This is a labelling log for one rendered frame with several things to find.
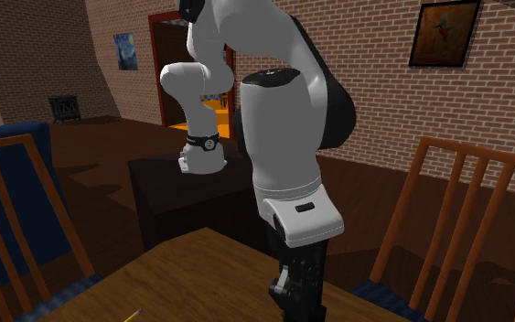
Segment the wooden table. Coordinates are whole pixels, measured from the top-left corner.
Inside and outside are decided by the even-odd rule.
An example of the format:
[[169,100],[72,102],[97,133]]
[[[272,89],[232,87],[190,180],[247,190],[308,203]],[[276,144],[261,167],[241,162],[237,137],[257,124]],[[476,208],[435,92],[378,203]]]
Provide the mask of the wooden table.
[[40,322],[282,322],[278,262],[208,228],[157,245]]

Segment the dark robot stand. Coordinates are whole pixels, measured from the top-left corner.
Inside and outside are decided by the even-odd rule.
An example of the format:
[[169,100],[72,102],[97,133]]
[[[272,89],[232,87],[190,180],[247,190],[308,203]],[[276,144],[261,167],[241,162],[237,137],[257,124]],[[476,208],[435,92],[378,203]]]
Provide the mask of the dark robot stand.
[[227,153],[227,165],[209,175],[184,174],[178,155],[128,163],[144,250],[210,228],[271,257],[252,186],[251,162]]

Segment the red framed doorway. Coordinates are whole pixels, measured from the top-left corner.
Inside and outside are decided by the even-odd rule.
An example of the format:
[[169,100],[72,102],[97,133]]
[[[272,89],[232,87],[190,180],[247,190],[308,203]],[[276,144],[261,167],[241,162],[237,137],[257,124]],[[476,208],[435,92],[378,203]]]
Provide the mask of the red framed doorway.
[[[180,17],[178,11],[151,15],[148,17],[148,23],[157,79],[166,64],[194,61],[186,48],[188,22]],[[162,125],[186,130],[186,117],[178,106],[178,102],[171,98],[160,84],[157,84],[156,87]],[[201,100],[217,113],[220,136],[232,138],[234,136],[232,118],[235,111],[235,84],[224,93],[204,94]]]

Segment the black stove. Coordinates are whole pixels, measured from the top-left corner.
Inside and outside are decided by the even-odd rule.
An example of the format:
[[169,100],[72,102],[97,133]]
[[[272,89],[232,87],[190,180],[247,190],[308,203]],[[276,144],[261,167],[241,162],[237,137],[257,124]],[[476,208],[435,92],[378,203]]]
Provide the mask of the black stove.
[[80,109],[76,95],[51,95],[48,103],[52,112],[53,123],[63,124],[67,120],[80,120]]

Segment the dark framed brown wall picture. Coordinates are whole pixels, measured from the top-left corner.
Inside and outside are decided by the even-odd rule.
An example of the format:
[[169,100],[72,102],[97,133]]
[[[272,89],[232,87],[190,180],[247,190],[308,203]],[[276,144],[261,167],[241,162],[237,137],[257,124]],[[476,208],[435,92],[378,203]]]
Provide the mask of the dark framed brown wall picture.
[[422,4],[408,65],[463,67],[480,6],[481,0]]

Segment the blue wall picture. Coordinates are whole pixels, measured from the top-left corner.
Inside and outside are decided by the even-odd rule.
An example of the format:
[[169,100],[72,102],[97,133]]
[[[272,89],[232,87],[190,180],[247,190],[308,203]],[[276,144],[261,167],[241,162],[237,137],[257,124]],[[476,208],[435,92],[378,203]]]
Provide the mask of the blue wall picture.
[[119,70],[138,70],[134,35],[122,33],[113,36]]

